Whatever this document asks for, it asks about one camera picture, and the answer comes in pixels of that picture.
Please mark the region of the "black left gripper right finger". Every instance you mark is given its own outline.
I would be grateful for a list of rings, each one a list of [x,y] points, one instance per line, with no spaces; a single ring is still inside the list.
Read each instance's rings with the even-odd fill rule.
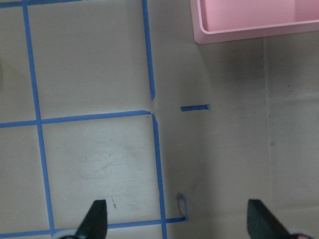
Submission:
[[[261,200],[249,199],[247,231],[251,239],[288,239],[291,234]]]

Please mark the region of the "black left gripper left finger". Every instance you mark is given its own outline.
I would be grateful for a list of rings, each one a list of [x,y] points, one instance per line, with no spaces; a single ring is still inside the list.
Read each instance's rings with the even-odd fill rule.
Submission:
[[[74,236],[76,239],[105,239],[107,230],[106,200],[95,200]]]

